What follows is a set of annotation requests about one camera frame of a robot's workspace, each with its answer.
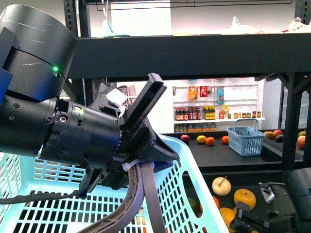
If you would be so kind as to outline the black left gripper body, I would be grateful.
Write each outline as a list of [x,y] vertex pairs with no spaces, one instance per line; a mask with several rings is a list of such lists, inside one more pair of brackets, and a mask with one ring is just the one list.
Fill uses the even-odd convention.
[[102,112],[104,130],[93,135],[91,152],[85,155],[90,163],[87,169],[92,175],[87,177],[86,190],[103,185],[118,190],[128,185],[129,167],[140,162],[154,162],[157,171],[166,169],[179,160],[179,155],[166,144],[150,125],[148,113],[166,90],[158,74],[150,73],[133,105],[129,106],[122,118],[107,120]]

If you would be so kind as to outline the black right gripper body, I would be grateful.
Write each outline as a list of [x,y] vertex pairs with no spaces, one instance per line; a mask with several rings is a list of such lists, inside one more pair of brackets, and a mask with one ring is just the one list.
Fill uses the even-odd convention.
[[236,213],[229,227],[237,233],[296,233],[296,210],[284,183],[259,183],[263,202],[251,209],[237,201]]

